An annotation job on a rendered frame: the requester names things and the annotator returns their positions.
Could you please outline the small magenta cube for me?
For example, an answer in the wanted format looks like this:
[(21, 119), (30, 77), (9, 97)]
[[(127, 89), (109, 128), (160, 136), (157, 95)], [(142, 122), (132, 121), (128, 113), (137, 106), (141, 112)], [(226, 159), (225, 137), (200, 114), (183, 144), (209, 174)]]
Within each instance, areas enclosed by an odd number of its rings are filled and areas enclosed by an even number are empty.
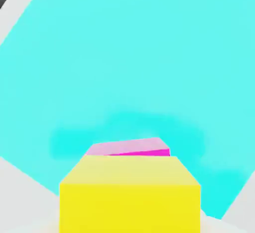
[(160, 138), (146, 138), (93, 144), (85, 155), (170, 156), (170, 148)]

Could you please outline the small yellow cube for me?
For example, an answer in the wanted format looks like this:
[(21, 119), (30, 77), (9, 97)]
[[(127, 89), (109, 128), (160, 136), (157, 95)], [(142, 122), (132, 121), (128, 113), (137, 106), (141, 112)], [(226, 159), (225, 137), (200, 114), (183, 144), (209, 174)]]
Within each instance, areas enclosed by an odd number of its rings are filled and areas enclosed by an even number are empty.
[(85, 155), (59, 194), (59, 233), (200, 233), (200, 184), (173, 156)]

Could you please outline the large cyan box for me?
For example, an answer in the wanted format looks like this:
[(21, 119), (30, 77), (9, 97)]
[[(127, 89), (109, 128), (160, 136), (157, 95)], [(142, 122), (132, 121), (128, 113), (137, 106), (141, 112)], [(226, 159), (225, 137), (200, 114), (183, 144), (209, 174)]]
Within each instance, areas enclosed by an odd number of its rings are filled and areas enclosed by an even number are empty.
[(58, 193), (92, 144), (151, 137), (221, 218), (255, 171), (255, 0), (32, 0), (0, 45), (0, 156)]

